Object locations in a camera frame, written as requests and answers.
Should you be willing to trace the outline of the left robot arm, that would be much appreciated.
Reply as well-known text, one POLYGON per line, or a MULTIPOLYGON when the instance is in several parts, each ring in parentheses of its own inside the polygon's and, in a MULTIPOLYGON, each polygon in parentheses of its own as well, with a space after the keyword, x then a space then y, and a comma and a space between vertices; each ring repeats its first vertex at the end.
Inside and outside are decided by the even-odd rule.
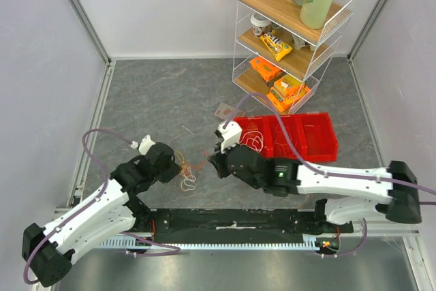
POLYGON ((52 286, 83 255, 110 237, 151 227, 151 210, 138 195, 156 182, 171 181, 180 167, 174 150, 162 142, 143 140, 139 152, 67 213, 44 226, 32 223, 25 228, 22 258, 26 284, 52 286))

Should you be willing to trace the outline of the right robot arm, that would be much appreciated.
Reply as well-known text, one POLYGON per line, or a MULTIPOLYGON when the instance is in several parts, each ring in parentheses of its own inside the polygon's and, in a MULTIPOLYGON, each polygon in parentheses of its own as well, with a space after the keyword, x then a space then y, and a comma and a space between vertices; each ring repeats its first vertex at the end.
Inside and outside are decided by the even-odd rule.
POLYGON ((349 221, 381 216, 399 224, 422 221, 417 179, 405 162, 393 161, 387 168, 338 168, 333 172, 329 166, 310 169, 296 159, 267 159, 244 145, 216 150, 208 161, 219 178, 232 175, 277 197, 334 195, 315 205, 311 221, 320 232, 349 221))

